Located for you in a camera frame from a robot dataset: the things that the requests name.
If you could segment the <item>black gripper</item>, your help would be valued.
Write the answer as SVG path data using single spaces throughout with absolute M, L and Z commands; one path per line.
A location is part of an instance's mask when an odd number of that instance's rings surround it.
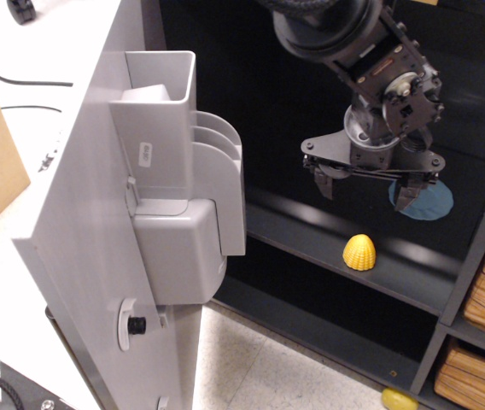
M 349 176 L 395 181 L 394 210 L 433 184 L 445 160 L 430 149 L 428 125 L 441 118 L 441 81 L 415 41 L 370 41 L 346 49 L 305 49 L 353 91 L 339 132 L 302 142 L 303 165 L 321 195 L 334 196 L 333 181 Z

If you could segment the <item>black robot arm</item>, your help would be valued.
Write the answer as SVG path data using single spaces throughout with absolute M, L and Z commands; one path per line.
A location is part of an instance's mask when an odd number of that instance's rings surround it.
M 412 205 L 445 161 L 428 125 L 444 110 L 441 80 L 386 1 L 264 1 L 281 45 L 322 63 L 353 92 L 341 131 L 302 142 L 323 196 L 337 179 L 392 180 L 394 208 Z

